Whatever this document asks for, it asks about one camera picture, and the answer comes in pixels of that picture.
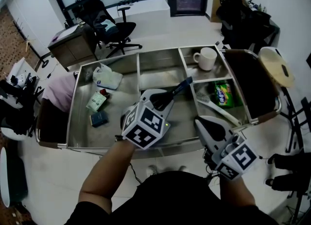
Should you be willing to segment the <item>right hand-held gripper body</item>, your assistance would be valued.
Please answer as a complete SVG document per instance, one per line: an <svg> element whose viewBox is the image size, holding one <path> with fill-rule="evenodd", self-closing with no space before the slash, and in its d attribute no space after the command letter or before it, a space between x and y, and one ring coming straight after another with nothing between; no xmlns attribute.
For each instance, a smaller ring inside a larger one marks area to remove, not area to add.
<svg viewBox="0 0 311 225"><path fill-rule="evenodd" d="M222 119L197 116L194 127L205 148L205 163L227 180L242 176L259 158L248 140Z"/></svg>

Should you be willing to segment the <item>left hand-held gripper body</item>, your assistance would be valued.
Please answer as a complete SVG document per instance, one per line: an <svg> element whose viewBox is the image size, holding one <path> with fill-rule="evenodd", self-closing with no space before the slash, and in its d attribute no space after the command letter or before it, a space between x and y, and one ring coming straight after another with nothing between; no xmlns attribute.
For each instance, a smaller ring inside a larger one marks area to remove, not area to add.
<svg viewBox="0 0 311 225"><path fill-rule="evenodd" d="M158 111L154 108L150 97L166 92L164 89L148 89L144 91L137 103L124 110L121 117L122 139L146 150L164 137L171 127L166 118L173 107L174 100L170 100L163 110Z"/></svg>

